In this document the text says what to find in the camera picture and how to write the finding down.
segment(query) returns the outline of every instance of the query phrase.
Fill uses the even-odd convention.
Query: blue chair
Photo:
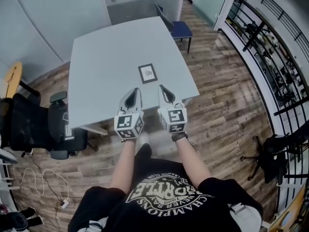
[[[163,8],[158,4],[155,4],[156,13],[159,17],[161,17],[165,26],[168,28],[171,33],[173,39],[189,39],[188,45],[188,53],[190,51],[191,39],[193,37],[192,31],[189,29],[188,25],[184,21],[173,21],[171,22],[164,14]]]

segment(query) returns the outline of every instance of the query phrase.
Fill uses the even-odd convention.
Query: orange object
[[[288,232],[290,231],[290,227],[294,224],[297,216],[299,214],[301,205],[304,200],[305,195],[305,185],[299,191],[299,193],[294,197],[291,204],[284,210],[284,212],[270,225],[268,232],[277,232],[283,231]],[[285,217],[289,215],[289,219],[287,219],[286,223],[283,224],[282,222],[285,220]]]
[[[6,98],[12,98],[13,95],[17,92],[22,72],[23,66],[21,62],[16,62],[6,73],[4,77],[4,82],[8,84],[5,95]]]

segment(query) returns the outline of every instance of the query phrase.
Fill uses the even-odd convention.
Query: door
[[[218,30],[228,14],[234,0],[194,0],[193,4],[209,26]]]

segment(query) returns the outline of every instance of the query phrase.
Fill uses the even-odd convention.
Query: shirt graphic
[[[136,202],[149,214],[158,217],[176,216],[200,207],[213,196],[205,195],[177,174],[154,174],[140,182],[126,203]]]

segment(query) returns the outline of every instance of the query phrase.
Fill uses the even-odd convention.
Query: table
[[[40,99],[40,93],[30,88],[21,80],[22,73],[23,66],[21,62],[16,62],[13,66],[9,68],[4,77],[4,84],[6,90],[3,91],[3,96],[5,96],[6,98],[12,98],[13,95],[17,92],[18,86],[20,85],[25,90],[29,91],[34,96],[39,97]]]
[[[138,67],[148,64],[153,65],[158,80],[143,84]],[[158,107],[160,84],[183,101],[199,95],[160,17],[125,22],[79,37],[70,63],[69,125],[95,131],[92,124],[117,115],[120,100],[136,87],[141,91],[143,110]]]

